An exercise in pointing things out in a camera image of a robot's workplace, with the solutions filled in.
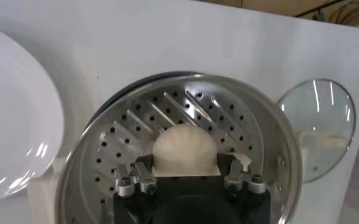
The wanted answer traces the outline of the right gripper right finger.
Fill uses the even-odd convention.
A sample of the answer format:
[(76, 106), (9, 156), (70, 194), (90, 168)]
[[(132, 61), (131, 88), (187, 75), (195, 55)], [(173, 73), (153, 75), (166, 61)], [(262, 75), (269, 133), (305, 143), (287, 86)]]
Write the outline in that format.
[(253, 194), (264, 194), (266, 184), (259, 173), (253, 173), (251, 164), (244, 170), (243, 163), (232, 154), (218, 154), (218, 168), (224, 179), (224, 187), (238, 193), (243, 190), (244, 184)]

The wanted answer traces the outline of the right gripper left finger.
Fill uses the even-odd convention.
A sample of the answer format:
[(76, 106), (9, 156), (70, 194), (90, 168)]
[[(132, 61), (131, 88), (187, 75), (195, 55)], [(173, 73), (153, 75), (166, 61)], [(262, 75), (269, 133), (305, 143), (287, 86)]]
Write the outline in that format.
[(154, 195), (157, 191), (157, 178), (152, 173), (152, 154), (141, 156), (130, 165), (130, 172), (125, 164), (114, 169), (115, 191), (120, 197), (131, 197), (136, 191)]

